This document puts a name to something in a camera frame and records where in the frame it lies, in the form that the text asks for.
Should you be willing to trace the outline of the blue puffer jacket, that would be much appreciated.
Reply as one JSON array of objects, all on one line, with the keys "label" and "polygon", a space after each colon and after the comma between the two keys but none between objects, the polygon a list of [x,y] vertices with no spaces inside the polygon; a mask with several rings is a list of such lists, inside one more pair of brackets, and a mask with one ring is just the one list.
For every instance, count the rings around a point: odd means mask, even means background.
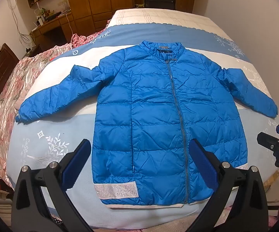
[{"label": "blue puffer jacket", "polygon": [[248,148],[236,102],[270,118],[278,114],[241,69],[222,68],[181,43],[143,41],[95,68],[73,66],[59,84],[28,97],[15,120],[28,124],[93,96],[93,182],[109,207],[208,199],[212,190],[189,155],[190,141],[243,168]]}]

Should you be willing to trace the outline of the pink floral quilt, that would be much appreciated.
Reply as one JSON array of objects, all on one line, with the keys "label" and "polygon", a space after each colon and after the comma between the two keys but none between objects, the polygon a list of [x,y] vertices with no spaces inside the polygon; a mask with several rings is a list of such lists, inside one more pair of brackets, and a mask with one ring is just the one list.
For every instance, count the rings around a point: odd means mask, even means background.
[{"label": "pink floral quilt", "polygon": [[24,57],[10,73],[0,94],[0,180],[12,187],[7,176],[6,164],[11,133],[20,104],[23,102],[31,86],[43,69],[54,58],[76,47],[88,44],[96,39],[104,30],[89,36],[73,34],[71,42],[55,46],[34,57]]}]

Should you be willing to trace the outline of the blue white bed sheet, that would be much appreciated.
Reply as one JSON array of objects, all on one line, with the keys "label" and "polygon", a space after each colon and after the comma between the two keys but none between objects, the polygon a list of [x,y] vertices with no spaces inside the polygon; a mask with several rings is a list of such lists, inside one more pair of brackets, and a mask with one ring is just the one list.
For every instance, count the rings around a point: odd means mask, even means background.
[{"label": "blue white bed sheet", "polygon": [[15,185],[83,139],[92,154],[67,191],[95,228],[145,229],[197,216],[212,190],[188,153],[197,139],[220,161],[276,170],[257,144],[277,107],[241,49],[209,18],[118,10],[91,43],[50,62],[18,105],[7,158]]}]

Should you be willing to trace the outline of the wooden desk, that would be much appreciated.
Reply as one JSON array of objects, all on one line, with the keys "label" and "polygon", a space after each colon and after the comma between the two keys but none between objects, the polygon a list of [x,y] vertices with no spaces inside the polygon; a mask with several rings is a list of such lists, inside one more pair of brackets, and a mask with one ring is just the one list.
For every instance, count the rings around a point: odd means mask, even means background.
[{"label": "wooden desk", "polygon": [[77,33],[77,28],[73,15],[69,12],[34,28],[30,36],[41,51],[46,51],[55,46],[69,44],[74,33]]}]

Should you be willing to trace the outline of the black chair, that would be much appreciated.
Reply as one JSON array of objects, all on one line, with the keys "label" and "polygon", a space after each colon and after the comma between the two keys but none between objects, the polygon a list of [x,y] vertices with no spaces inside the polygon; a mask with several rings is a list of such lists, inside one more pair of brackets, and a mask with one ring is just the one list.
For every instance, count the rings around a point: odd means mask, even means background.
[{"label": "black chair", "polygon": [[146,9],[176,9],[176,0],[144,0]]}]

